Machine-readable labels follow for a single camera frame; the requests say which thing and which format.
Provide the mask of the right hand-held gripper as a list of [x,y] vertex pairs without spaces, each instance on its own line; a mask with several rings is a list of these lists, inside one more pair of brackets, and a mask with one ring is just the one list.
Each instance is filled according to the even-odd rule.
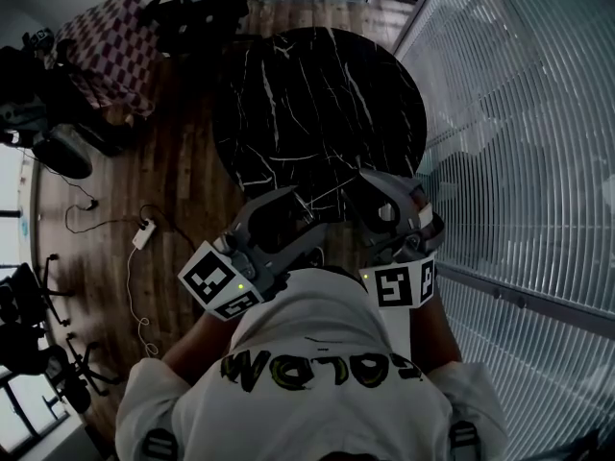
[[434,294],[444,222],[415,178],[356,170],[341,194],[360,223],[368,262],[360,276],[380,308],[418,308]]

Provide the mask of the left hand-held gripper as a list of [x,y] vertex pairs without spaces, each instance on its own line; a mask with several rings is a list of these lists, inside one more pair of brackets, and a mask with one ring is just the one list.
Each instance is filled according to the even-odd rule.
[[284,290],[293,263],[326,232],[296,187],[279,188],[246,203],[214,242],[203,242],[179,280],[207,313],[230,321]]

